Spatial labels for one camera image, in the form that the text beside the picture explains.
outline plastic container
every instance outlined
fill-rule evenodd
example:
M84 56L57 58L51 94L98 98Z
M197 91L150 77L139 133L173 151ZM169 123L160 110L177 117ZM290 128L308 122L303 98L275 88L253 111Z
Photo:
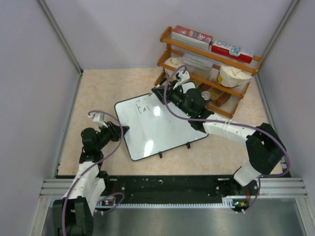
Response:
M188 53L183 55L183 64L187 66L189 73L209 80L213 63L202 57L197 57Z

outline wooden shelf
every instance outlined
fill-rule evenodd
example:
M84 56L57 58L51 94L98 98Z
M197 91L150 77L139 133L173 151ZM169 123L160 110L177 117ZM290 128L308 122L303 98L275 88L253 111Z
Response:
M251 68L251 67L249 67L249 66L247 66L247 65L245 65L245 64L243 64L241 62L237 62L237 61L234 61L234 60L231 60L231 59L227 59L227 58L224 58L224 57L219 56L217 54L206 52L206 51L203 51L203 50L200 50L200 49L188 46L188 45L186 45L184 43L180 43L180 42L171 40L169 37L170 37L170 34L171 34L172 31L173 31L172 27L169 26L163 32L163 34L161 35L160 41L164 42L164 43L167 43L167 44L170 44L170 45L174 45L176 47L179 47L179 48L182 48L182 49L185 49L185 50L188 50L188 51L191 51L193 53L197 53L197 54L202 55L204 57L217 60L217 61L222 62L224 64L228 64L228 65L234 66L234 67L239 68L241 70L245 70L247 72L252 73L252 75L257 74L257 72L258 72L258 70L259 70L259 68L260 68L260 66L262 64L263 57L254 56L253 59L258 61L258 64L257 64L256 68Z
M160 38L161 42L166 43L166 49L165 49L164 53L162 54L162 56L158 59L157 65L158 66L162 66L164 69L163 69L163 72L158 77L158 79L156 80L155 85L158 85L158 83L162 80L162 78L164 78L164 76L165 76L165 69L169 69L169 70L172 70L172 71L176 70L176 68L165 64L165 61L168 58L170 58L172 56L172 54L176 54L176 55L179 55L181 57L184 55L183 52L173 49L172 45L176 46L178 48L181 48L181 49L184 49L184 50L187 50L187 51L190 51L190 52L202 55L204 57L207 57L207 58L210 58L210 59L214 59L214 60L222 62L224 64L228 64L230 66L234 66L234 67L239 68L241 70L245 70L247 72L250 72L252 75L257 74L257 72L258 72L258 70L259 70L259 68L260 68L260 66L262 64L263 57L254 56L253 60L257 61L258 63L257 63L257 66L255 68L252 68L249 65L243 64L242 62L237 62L235 60L222 57L222 56L220 56L218 54L213 54L213 53L210 53L210 52L206 52L206 51L203 51L203 50L200 50L200 49L188 46L188 45L186 45L184 43L176 42L176 41L170 39L170 35L171 35L172 30L173 30L172 27L168 27L163 32L163 34L161 35L161 38ZM215 64L212 67L214 69L217 69L217 70L220 69L220 66L215 65ZM232 95L232 97L229 99L229 101L230 101L229 109L228 109L229 111L223 110L223 106L224 105L221 107L222 109L212 105L211 103L209 103L209 105L207 106L207 108L209 110L218 112L218 113L220 113L220 114L222 114L224 116L227 116L229 118L232 118L234 116L234 113L235 113L235 111L236 111L240 101L245 96L245 93L246 93L246 91L247 91L247 89L248 89L248 87L250 85L249 83L247 83L243 87L227 88L227 87L224 87L222 85L219 85L217 83L217 81L216 81L216 78L211 78L210 80L206 80L206 79L201 78L201 77L199 77L197 75L194 75L193 73L189 73L189 75L190 75L190 77L193 80L200 81L200 82L202 82L202 83L204 83L206 85L210 85L212 87L215 87L215 88L217 88L217 89L219 89L221 91L227 92L227 93Z
M166 68L166 69L169 69L169 70L172 70L172 71L176 70L175 67L172 67L172 66L169 66L169 65L165 64L165 61L166 61L168 58L171 57L171 54L172 54L172 53L173 53L173 54L177 54L177 55L179 55L179 56L181 56L181 57L184 55L183 52L180 52L180 51L178 51L178 50L166 49L166 50L164 51L164 53L162 54L162 56L158 59L157 65L158 65L158 66L162 66L163 68ZM213 68L215 68L215 69L220 69L220 67L219 67L218 65L213 65ZM189 75L190 75L190 77L191 77L192 79L194 79L194 80L198 80L198 81L200 81L200 82L202 82L202 83L204 83L204 84L206 84L206 85L210 85L210 86L215 87L215 88L217 88L217 89L219 89L219 90L221 90L221 91L230 93L230 94L235 95L235 96L240 97L240 98L243 98L243 97L245 96L245 93L246 93L247 88L248 88L248 86L249 86L249 83L248 83L248 84L246 85L245 89L243 90L243 92L238 92L238 91L236 91L236 90L234 90L234 89L232 89L232 88L224 87L224 86L222 86L222 85L219 85L219 84L216 83L216 82L206 80L206 79L201 78L201 77L199 77L199 76L196 76L196 75L194 75L194 74L192 74L192 73L190 73Z

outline red and white box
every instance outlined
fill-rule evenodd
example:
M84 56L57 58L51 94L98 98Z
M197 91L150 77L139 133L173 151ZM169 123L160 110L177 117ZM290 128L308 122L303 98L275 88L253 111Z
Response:
M244 48L236 47L222 41L214 41L211 47L211 52L217 53L229 58L233 58L245 63L251 63L255 52Z
M213 37L182 26L176 26L171 33L171 39L207 51Z

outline whiteboard stand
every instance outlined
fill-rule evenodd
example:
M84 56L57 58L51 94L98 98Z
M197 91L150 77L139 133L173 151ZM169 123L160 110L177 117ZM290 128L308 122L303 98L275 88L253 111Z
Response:
M195 88L195 84L188 82L183 90ZM168 104L170 109L179 116L187 115L174 104ZM188 121L174 117L159 101L155 94L134 97L115 104L117 118L122 125L130 130L124 139L133 161L159 154L203 139L208 134L194 130Z

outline wire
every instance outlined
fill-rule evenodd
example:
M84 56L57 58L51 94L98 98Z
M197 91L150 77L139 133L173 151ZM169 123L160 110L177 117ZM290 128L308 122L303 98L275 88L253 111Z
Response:
M246 210L244 210L244 214L249 211L249 209L254 205L254 203L256 202L256 200L258 198L258 195L260 193L260 188L261 188L260 178L258 178L258 184L259 184L259 186L258 186L258 189L257 189L256 196L255 196L254 200L252 201L252 203L250 204L250 206Z
M168 111L175 117L177 117L178 119L183 119L183 120L187 120L187 121L198 121L198 122L216 122L216 123L222 123L222 124L225 124L224 121L222 120L216 120L216 119L195 119L195 118L186 118L186 117L181 117L177 114L175 114L168 106L167 104L167 100L166 100L166 92L167 92L167 88L168 88L168 85L169 85L169 82L170 82L170 78L173 78L176 73L180 70L180 69L184 69L183 73L186 72L187 70L187 67L185 65L181 65L179 67L177 67L176 70L174 70L174 72L172 73L171 76L168 77L168 79L166 80L166 85L164 87L164 93L163 93L163 100L165 101L165 106L166 108L168 109ZM289 158L289 155L287 153L287 151L285 150L285 148L282 146L282 144L275 138L273 137L271 134L269 134L268 132L260 129L260 128L257 128L255 126L251 126L251 125L247 125L247 124L240 124L240 123L234 123L234 122L231 122L230 123L231 125L234 125L234 126L239 126L239 127L244 127L244 128L249 128L249 129L253 129L253 130L256 130L264 135L266 135L268 138L270 138L280 149L281 151L283 152L284 154L284 157L286 159L286 163L287 163L287 168L286 170L284 170L281 174L277 174L277 175L263 175L263 177L282 177L284 175L286 175L290 168L291 168L291 160ZM258 195L260 193L260 177L258 177L258 183L259 183L259 187L258 187L258 191L257 191L257 194L253 200L253 202L250 204L250 206L244 211L247 212L251 207L252 205L256 202L256 199L258 198Z
M69 197L70 197L70 194L71 192L73 191L74 187L76 186L76 184L79 182L80 180L80 177L82 177L83 175L85 175L86 172L88 172L91 168L93 168L94 166L98 165L99 163L102 163L103 161L105 161L107 158L109 158L111 155L114 154L114 152L116 152L116 150L119 148L119 146L122 144L123 142L123 137L124 137L124 130L123 130L123 127L122 125L120 124L119 120L114 117L113 115L107 113L107 112L103 112L103 111L100 111L100 110L92 110L90 112L88 112L88 115L90 115L91 113L94 113L94 112L98 112L98 113L103 113L105 115L108 115L110 116L111 118L113 118L119 125L120 127L120 130L121 130L121 135L120 135L120 140L118 142L118 145L115 147L115 149L110 153L108 154L106 157L104 157L103 159L95 162L93 165L89 166L80 176L79 178L76 179L76 181L72 184L72 186L70 187L66 197L65 197L65 200L64 200L64 204L63 204L63 214L62 214L62 228L63 228L63 236L66 236L66 230L65 230L65 209L66 209L66 205L67 205L67 202L69 200Z
M103 198L102 200L99 200L99 201L97 202L97 203L101 203L101 202L105 201L106 199L108 199L108 198L110 198L110 197L113 197L113 196L116 196L116 195L122 195L122 199L121 199L117 204L115 204L114 207L110 208L110 209L107 210L107 211L104 211L104 213L110 213L110 212L112 212L116 207L118 207L119 204L122 203L122 201L125 199L125 195L124 195L122 192L112 193L112 194L106 196L105 198Z
M249 190L249 189L246 189L246 193L247 193L246 200L247 200L247 202L249 202L249 201L250 201L250 199L251 199L251 192L250 192L250 190Z

